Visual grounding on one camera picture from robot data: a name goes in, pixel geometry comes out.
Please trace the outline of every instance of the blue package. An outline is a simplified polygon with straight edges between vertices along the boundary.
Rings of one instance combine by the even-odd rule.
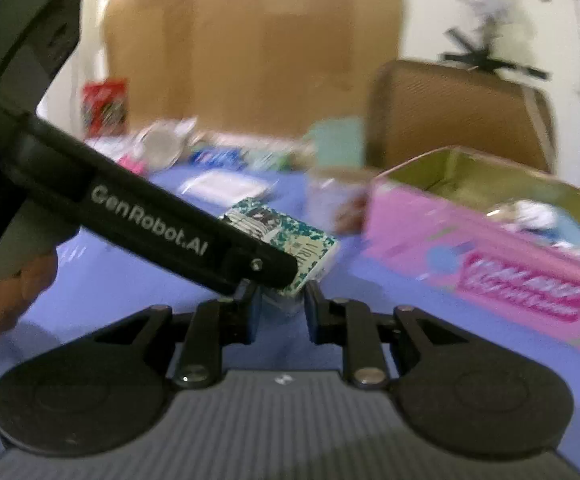
[[[247,166],[238,148],[201,148],[190,155],[188,162],[193,166],[225,170],[244,170]]]

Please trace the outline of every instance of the red package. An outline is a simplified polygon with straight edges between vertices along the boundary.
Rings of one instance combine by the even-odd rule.
[[[124,80],[87,83],[81,108],[86,139],[126,134],[128,94]]]

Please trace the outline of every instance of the pink label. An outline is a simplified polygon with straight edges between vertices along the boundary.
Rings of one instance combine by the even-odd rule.
[[[489,254],[467,257],[457,288],[567,323],[580,317],[580,282]]]

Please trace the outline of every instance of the black circular cover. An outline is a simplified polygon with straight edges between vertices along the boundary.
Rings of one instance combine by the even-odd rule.
[[[506,460],[554,449],[573,400],[548,368],[489,344],[424,357],[391,386],[413,430],[467,456]]]
[[[164,381],[132,346],[80,342],[0,379],[0,433],[35,454],[93,454],[150,429],[165,400]]]

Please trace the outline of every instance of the white logo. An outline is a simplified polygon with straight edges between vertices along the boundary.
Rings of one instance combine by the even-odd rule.
[[[294,377],[288,374],[279,375],[278,377],[275,377],[275,383],[281,384],[281,386],[286,386],[290,383],[294,383]]]
[[[125,218],[129,222],[134,222],[146,231],[163,237],[166,241],[178,245],[188,251],[194,251],[198,256],[203,256],[208,248],[208,242],[202,242],[198,237],[187,239],[183,229],[166,225],[166,222],[158,216],[145,214],[145,209],[140,205],[130,205],[119,199],[118,196],[108,192],[108,188],[103,185],[95,187],[90,193],[90,198],[95,204],[104,206],[108,211]]]

